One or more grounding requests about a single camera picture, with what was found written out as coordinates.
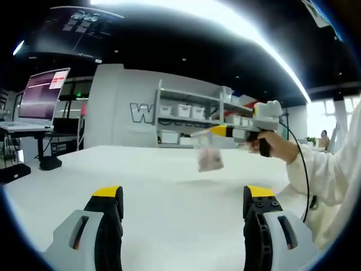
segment lettering on wall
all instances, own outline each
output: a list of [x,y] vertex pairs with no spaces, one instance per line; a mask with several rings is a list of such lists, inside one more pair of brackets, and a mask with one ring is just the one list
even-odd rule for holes
[[[146,103],[130,103],[130,114],[134,123],[148,123],[152,124],[154,120],[154,104],[148,105]],[[168,121],[168,120],[159,120],[158,121],[162,125],[170,125],[174,124],[176,126],[185,125],[187,127],[197,127],[197,128],[205,128],[205,124],[197,124],[197,123],[184,123],[179,121]]]
[[134,123],[153,123],[154,105],[130,103],[130,113]]

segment laptop screen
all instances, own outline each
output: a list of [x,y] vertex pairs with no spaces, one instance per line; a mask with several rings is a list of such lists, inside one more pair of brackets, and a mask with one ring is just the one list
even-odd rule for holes
[[21,99],[19,117],[52,121],[69,70],[57,69],[31,76]]

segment ceiling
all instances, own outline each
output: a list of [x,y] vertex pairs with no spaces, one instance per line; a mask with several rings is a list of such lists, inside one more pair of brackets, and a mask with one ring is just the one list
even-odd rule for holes
[[[2,25],[9,25],[9,30],[0,54],[0,86],[21,91],[31,74],[64,66],[72,67],[70,76],[93,75],[96,63],[81,57],[44,53],[33,53],[36,59],[12,56],[16,45],[41,25],[50,7],[84,6],[86,2],[55,0],[41,6],[26,2],[13,9],[19,18],[16,23],[2,18]],[[301,0],[223,2],[254,23],[292,67],[311,99],[339,98],[359,91],[341,87],[313,91],[359,79],[345,44],[335,40],[331,27],[318,28]],[[161,8],[128,5],[102,9],[125,17],[118,33],[109,39],[103,63],[124,63],[128,69],[226,85],[256,99],[278,99],[284,106],[305,104],[298,87],[269,54],[216,23]]]

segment potted plant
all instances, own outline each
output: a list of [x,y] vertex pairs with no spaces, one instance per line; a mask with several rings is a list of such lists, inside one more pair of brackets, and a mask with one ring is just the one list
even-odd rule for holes
[[316,146],[316,138],[315,137],[307,137],[306,140],[309,143],[310,147]]

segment person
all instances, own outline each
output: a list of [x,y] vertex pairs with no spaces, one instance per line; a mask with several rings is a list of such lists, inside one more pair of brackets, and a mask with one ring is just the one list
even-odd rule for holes
[[[360,193],[361,183],[361,103],[351,118],[344,145],[334,155],[312,151],[300,145],[309,178],[310,201],[317,196],[317,208],[309,209],[306,225],[315,244],[327,248],[346,225]],[[271,156],[286,162],[290,185],[297,193],[307,195],[305,169],[295,143],[274,132],[263,132],[249,144],[250,152],[259,152],[259,139],[271,146]]]
[[325,148],[325,150],[327,150],[329,146],[329,141],[330,140],[327,136],[327,131],[323,130],[321,132],[320,147]]

